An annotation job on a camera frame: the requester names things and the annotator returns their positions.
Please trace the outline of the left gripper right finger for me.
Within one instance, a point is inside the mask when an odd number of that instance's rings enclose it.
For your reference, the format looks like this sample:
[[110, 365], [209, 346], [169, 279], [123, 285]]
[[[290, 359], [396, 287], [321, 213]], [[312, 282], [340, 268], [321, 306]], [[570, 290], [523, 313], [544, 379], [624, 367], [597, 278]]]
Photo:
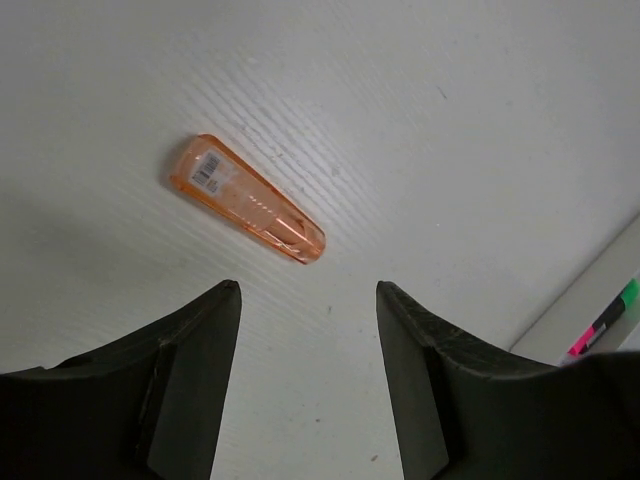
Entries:
[[376, 314], [407, 479], [635, 479], [639, 356], [552, 366], [431, 313], [396, 284]]

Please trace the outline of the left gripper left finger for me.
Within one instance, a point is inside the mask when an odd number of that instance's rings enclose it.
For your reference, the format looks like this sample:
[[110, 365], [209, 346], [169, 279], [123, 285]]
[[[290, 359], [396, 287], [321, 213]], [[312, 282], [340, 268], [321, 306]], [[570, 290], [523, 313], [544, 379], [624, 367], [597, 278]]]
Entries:
[[242, 299], [226, 280], [52, 368], [1, 378], [5, 479], [207, 479]]

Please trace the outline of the pink black highlighter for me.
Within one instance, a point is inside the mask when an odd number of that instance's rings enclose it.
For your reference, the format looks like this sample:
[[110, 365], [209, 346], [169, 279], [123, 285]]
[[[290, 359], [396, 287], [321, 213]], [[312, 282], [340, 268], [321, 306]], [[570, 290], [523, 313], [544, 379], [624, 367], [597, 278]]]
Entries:
[[572, 357], [578, 357], [589, 351], [599, 337], [622, 317], [625, 310], [623, 303], [612, 303], [581, 335], [569, 349], [568, 354]]

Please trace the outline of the green black highlighter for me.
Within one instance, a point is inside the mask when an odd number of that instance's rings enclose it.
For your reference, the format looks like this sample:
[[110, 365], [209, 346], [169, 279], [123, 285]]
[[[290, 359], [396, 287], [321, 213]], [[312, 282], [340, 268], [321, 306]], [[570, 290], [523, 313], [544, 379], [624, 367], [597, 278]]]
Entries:
[[623, 305], [623, 312], [627, 311], [634, 304], [639, 295], [639, 282], [636, 278], [632, 278], [626, 286], [621, 290], [618, 299]]

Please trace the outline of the orange usb stick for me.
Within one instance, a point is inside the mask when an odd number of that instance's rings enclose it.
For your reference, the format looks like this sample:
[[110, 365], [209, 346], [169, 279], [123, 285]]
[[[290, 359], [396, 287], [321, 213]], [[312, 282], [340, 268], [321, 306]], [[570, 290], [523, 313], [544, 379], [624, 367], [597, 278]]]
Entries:
[[213, 135], [193, 137], [169, 181], [176, 190], [299, 263], [310, 264], [325, 251], [323, 230]]

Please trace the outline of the white organizer tray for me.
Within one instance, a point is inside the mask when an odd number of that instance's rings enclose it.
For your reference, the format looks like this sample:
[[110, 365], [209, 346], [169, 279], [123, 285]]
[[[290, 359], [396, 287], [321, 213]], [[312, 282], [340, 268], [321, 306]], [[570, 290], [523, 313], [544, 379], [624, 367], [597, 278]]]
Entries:
[[544, 311], [510, 352], [559, 365], [599, 314], [639, 273], [639, 219], [635, 217]]

